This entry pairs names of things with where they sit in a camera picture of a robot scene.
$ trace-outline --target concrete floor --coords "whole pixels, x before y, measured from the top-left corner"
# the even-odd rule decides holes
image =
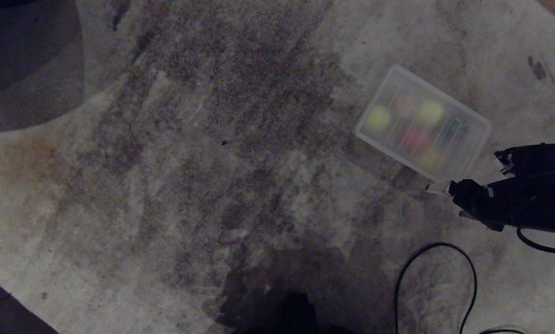
[[[0,133],[0,285],[61,334],[227,333],[289,289],[387,334],[433,241],[478,269],[465,333],[555,334],[555,256],[350,133],[399,63],[494,124],[470,177],[555,142],[536,1],[40,0],[0,22],[0,130],[40,123]],[[456,333],[470,282],[452,252],[417,262],[403,333]]]

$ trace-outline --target black plastic part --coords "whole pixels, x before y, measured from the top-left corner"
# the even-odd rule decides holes
[[[522,233],[532,229],[555,233],[555,144],[509,148],[496,157],[510,165],[515,177],[480,186],[474,180],[452,182],[453,202],[494,231],[517,227],[517,236],[535,249],[555,248],[534,243]]]

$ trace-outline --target black cable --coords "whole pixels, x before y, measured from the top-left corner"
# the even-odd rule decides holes
[[[427,252],[431,249],[435,249],[437,247],[449,247],[451,249],[454,249],[454,250],[460,252],[461,255],[464,256],[464,258],[466,258],[466,260],[469,262],[469,266],[471,267],[471,271],[473,273],[473,296],[471,298],[471,303],[469,304],[469,308],[467,310],[467,313],[465,314],[465,317],[464,317],[463,321],[461,322],[461,327],[459,329],[459,334],[463,334],[465,323],[467,322],[467,319],[469,318],[469,315],[470,315],[470,313],[473,309],[473,306],[475,305],[475,299],[477,298],[477,295],[478,295],[478,275],[475,271],[475,266],[473,266],[473,262],[472,262],[471,258],[469,258],[468,254],[466,254],[466,252],[464,252],[464,250],[460,249],[459,247],[457,247],[455,245],[452,245],[452,244],[448,244],[448,243],[434,243],[434,244],[428,245],[428,246],[420,249],[403,266],[403,269],[401,270],[401,274],[399,275],[399,278],[397,279],[397,283],[396,283],[396,286],[395,286],[395,334],[399,334],[399,290],[401,289],[401,282],[403,281],[403,276],[405,275],[405,272],[407,271],[407,269],[409,269],[409,266],[411,266],[411,264],[417,258],[419,258],[425,252]],[[487,330],[485,332],[481,332],[480,334],[496,334],[496,333],[525,334],[524,332],[520,332],[519,330],[515,330],[515,329],[494,329],[494,330]]]
[[[519,239],[521,239],[521,241],[523,241],[527,246],[532,247],[532,248],[537,249],[537,250],[540,250],[540,251],[555,254],[555,248],[540,245],[540,244],[532,241],[531,239],[528,239],[526,236],[523,235],[522,230],[523,230],[523,228],[521,228],[521,227],[517,228],[517,237],[519,237]]]

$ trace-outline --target rust stain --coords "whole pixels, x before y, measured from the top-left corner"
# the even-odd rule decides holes
[[[23,242],[42,235],[54,220],[69,188],[70,171],[57,146],[40,135],[0,148],[0,205]]]
[[[25,137],[0,149],[1,182],[59,182],[66,171],[57,146],[42,137]]]

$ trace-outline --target plastic container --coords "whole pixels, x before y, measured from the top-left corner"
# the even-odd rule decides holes
[[[465,177],[492,124],[400,65],[354,130],[360,139],[436,182]]]

